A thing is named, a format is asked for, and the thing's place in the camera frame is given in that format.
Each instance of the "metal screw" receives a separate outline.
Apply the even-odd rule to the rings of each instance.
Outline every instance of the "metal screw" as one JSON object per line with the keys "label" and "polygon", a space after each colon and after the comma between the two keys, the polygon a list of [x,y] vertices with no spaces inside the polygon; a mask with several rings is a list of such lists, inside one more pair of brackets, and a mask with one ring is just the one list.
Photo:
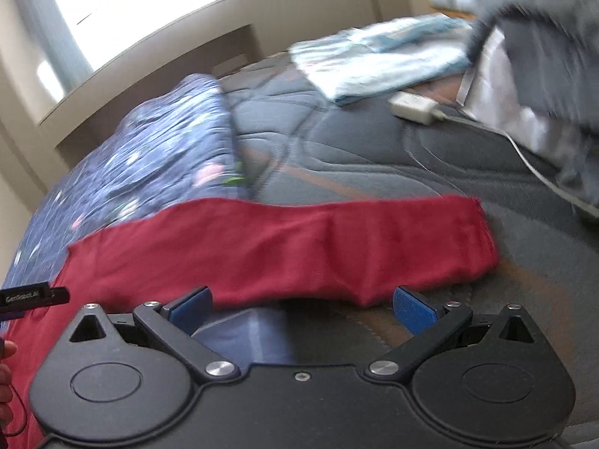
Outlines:
{"label": "metal screw", "polygon": [[295,374],[295,379],[297,381],[308,381],[310,378],[312,378],[312,375],[309,373],[296,373]]}
{"label": "metal screw", "polygon": [[391,376],[399,371],[399,364],[387,360],[375,361],[370,365],[369,370],[378,376]]}
{"label": "metal screw", "polygon": [[213,361],[206,366],[206,373],[212,376],[228,376],[235,371],[235,365],[229,361]]}

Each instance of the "gray quilted mattress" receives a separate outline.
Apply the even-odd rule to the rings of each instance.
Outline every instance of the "gray quilted mattress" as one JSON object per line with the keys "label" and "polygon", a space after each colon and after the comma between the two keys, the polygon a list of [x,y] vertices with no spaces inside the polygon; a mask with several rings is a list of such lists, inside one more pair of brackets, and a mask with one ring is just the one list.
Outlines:
{"label": "gray quilted mattress", "polygon": [[[287,54],[225,77],[221,86],[257,201],[303,205],[448,193],[481,198],[501,265],[475,284],[430,296],[466,302],[477,312],[525,305],[577,386],[565,439],[599,438],[599,233],[540,184],[506,140],[462,125],[401,121],[390,114],[388,95],[336,107]],[[529,160],[546,175],[555,173],[540,159]],[[408,336],[388,306],[359,311],[294,301],[286,308],[302,363],[364,363]]]}

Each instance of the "light blue towel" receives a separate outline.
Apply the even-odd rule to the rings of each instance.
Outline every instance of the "light blue towel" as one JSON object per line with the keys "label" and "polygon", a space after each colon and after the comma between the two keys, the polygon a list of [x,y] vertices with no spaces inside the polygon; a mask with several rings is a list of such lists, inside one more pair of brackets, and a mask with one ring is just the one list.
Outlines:
{"label": "light blue towel", "polygon": [[436,13],[299,42],[289,53],[327,99],[343,105],[463,72],[470,33],[466,20]]}

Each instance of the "white cable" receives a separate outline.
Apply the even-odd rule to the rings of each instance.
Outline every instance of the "white cable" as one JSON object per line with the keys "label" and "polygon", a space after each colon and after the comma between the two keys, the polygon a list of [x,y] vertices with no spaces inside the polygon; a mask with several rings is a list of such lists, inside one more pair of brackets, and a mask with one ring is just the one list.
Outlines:
{"label": "white cable", "polygon": [[505,131],[484,127],[483,125],[480,125],[477,122],[472,121],[471,119],[459,118],[459,116],[447,115],[440,109],[433,110],[432,117],[435,119],[438,119],[439,121],[448,121],[448,122],[458,123],[458,124],[462,124],[462,125],[468,125],[468,126],[478,128],[478,129],[484,130],[484,131],[491,131],[492,133],[495,133],[495,134],[498,134],[498,135],[501,135],[501,136],[507,138],[508,140],[510,140],[510,143],[513,145],[517,154],[520,156],[520,158],[524,162],[524,165],[528,168],[529,171],[531,171],[534,174],[534,176],[538,180],[540,180],[545,186],[549,187],[549,189],[551,189],[560,198],[564,199],[565,201],[568,201],[570,204],[573,204],[574,206],[581,209],[582,211],[585,211],[585,213],[590,214],[594,218],[599,219],[599,209],[598,208],[594,207],[591,204],[588,204],[587,202],[583,201],[580,198],[577,198],[576,196],[573,196],[572,194],[564,191],[563,189],[560,189],[552,181],[547,179],[543,174],[541,174],[537,169],[535,169],[534,166],[526,159],[526,157],[520,150],[517,143],[514,142],[514,139]]}

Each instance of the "bed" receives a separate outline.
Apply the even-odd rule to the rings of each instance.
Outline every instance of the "bed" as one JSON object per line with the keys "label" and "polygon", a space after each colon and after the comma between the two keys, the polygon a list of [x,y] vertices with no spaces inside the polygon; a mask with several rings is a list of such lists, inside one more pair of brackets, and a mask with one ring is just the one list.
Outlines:
{"label": "bed", "polygon": [[[451,101],[459,83],[459,76],[448,77],[416,91]],[[599,438],[599,237],[530,174],[507,140],[462,125],[401,121],[389,112],[390,94],[339,108],[287,54],[225,77],[221,86],[255,201],[299,205],[447,193],[481,198],[501,251],[499,268],[475,284],[430,296],[480,312],[525,305],[577,386],[565,438],[571,444]],[[532,154],[528,160],[545,175],[555,174]],[[357,311],[304,300],[286,307],[301,363],[366,361],[407,338],[385,307]]]}
{"label": "bed", "polygon": [[[152,174],[142,173],[138,181],[135,173],[144,169],[136,163],[149,154],[152,134],[132,131],[131,116],[136,123],[150,123],[146,118],[155,111],[153,104],[179,112],[181,89],[158,98],[165,101],[149,101],[134,110],[110,140],[48,195],[32,219],[5,285],[47,280],[60,268],[66,244],[99,227],[145,217],[196,197],[304,205],[448,193],[476,196],[492,224],[501,265],[475,284],[434,291],[431,299],[459,300],[481,312],[498,312],[510,302],[524,304],[577,385],[566,439],[576,443],[599,437],[599,384],[593,368],[599,352],[599,336],[593,334],[599,321],[592,302],[599,278],[597,235],[578,220],[568,203],[537,182],[504,139],[461,125],[419,127],[401,121],[389,112],[388,94],[337,107],[285,53],[218,84],[224,95],[205,76],[191,76],[182,83],[188,86],[186,93],[202,99],[188,108],[185,126],[154,136],[169,152],[164,149],[160,159],[148,159]],[[459,77],[450,77],[417,91],[451,100],[458,85]],[[231,111],[232,128],[219,121],[224,109]],[[198,117],[214,120],[211,133],[194,135],[200,133],[192,125]],[[182,143],[177,137],[183,130],[195,137],[191,141],[198,148],[182,151],[176,145]],[[202,155],[209,137],[220,140],[219,146]],[[123,153],[115,157],[116,149]],[[172,160],[174,156],[183,158]],[[115,163],[109,167],[112,175],[98,175],[99,165],[105,171],[110,160]],[[534,156],[529,160],[547,175],[554,172]],[[128,179],[111,187],[121,174],[128,174]],[[101,201],[98,191],[104,191]],[[89,209],[89,204],[103,207]],[[221,316],[240,319],[238,313]],[[258,359],[249,352],[246,360],[361,363],[408,336],[388,306],[359,311],[342,303],[290,300],[282,307],[252,309],[248,316],[264,326],[263,346],[270,352]],[[236,324],[235,332],[243,336],[246,326]],[[239,344],[217,342],[212,348],[223,349],[223,355],[239,362]]]}

